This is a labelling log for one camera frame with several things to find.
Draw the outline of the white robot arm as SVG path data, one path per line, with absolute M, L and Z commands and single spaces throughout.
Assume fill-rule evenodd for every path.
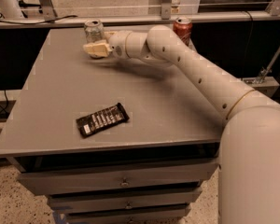
M 280 104 L 206 60 L 167 26 L 88 43 L 110 54 L 177 66 L 226 121 L 219 151 L 219 224 L 280 224 Z

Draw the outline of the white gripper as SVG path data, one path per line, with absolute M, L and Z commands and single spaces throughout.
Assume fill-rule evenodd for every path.
M 131 31 L 107 31 L 104 32 L 106 40 L 96 41 L 94 43 L 88 43 L 83 46 L 83 49 L 92 58 L 105 58 L 109 54 L 113 53 L 116 58 L 128 59 L 127 54 L 127 38 Z

